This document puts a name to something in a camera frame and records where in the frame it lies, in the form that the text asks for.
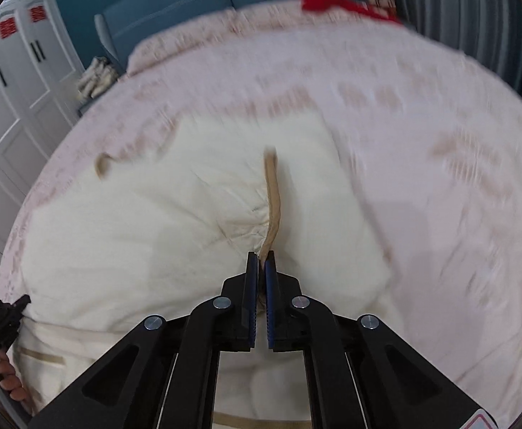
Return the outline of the person's left hand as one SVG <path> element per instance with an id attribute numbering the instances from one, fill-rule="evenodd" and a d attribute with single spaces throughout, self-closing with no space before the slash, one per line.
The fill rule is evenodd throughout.
<path id="1" fill-rule="evenodd" d="M 3 377 L 0 387 L 9 393 L 10 398 L 13 401 L 31 406 L 31 396 L 21 382 L 4 349 L 0 349 L 0 374 Z"/>

